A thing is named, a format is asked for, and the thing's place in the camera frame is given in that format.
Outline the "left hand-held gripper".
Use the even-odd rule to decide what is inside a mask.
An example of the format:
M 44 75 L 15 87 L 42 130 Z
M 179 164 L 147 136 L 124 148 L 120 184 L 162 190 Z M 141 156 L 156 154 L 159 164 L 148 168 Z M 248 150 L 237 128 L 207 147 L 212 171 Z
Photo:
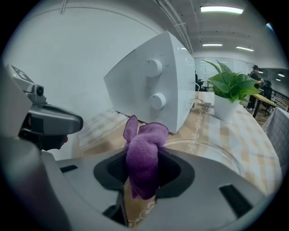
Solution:
M 43 135 L 73 134 L 83 128 L 83 118 L 61 107 L 45 105 L 40 114 L 40 104 L 47 104 L 44 87 L 34 82 L 21 70 L 8 65 L 8 126 L 15 135 L 26 115 L 32 133 Z

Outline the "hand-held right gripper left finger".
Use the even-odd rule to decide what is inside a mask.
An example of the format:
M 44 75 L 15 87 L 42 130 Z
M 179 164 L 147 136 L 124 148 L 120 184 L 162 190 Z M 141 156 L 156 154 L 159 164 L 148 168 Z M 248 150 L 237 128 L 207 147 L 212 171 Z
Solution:
M 42 161 L 54 193 L 67 215 L 71 231 L 126 231 L 123 202 L 126 181 L 121 148 L 97 155 L 57 161 L 49 152 Z

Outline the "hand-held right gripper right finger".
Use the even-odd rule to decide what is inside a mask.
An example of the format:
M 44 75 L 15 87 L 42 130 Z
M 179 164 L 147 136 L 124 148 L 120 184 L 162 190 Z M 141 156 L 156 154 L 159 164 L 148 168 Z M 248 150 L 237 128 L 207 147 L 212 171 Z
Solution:
M 161 176 L 153 210 L 140 231 L 243 231 L 271 197 L 225 165 L 205 157 L 162 148 Z

